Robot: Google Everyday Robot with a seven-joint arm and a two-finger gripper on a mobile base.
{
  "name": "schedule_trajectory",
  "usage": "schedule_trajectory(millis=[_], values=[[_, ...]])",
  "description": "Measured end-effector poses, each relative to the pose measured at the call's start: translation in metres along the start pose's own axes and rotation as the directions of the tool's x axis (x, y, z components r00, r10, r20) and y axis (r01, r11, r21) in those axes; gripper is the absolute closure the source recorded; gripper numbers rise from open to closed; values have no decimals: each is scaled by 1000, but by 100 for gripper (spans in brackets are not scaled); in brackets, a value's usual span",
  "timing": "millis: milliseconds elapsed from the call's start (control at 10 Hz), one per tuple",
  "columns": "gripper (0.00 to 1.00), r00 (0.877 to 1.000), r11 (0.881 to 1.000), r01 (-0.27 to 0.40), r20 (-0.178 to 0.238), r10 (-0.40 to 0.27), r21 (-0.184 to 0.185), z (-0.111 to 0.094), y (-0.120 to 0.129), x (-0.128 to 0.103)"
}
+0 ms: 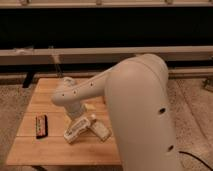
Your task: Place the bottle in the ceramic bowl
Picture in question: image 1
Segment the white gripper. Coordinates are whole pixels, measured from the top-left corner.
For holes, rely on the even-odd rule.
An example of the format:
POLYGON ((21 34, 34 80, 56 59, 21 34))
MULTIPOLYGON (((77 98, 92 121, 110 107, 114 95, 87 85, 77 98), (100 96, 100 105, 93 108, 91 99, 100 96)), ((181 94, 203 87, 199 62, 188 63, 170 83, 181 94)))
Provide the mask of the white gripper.
POLYGON ((96 115, 83 116, 70 123, 64 132, 64 138, 68 143, 73 143, 82 133, 86 132, 96 121, 96 115))

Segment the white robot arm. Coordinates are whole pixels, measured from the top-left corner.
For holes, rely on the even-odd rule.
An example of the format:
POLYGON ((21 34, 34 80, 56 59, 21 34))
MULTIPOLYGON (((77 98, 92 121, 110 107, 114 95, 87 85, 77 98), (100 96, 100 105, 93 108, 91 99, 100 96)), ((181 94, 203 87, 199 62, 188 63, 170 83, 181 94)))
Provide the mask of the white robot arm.
POLYGON ((124 171, 183 171, 167 82, 162 58, 137 55, 77 85, 62 79, 52 102, 76 118, 74 103, 103 95, 124 171))

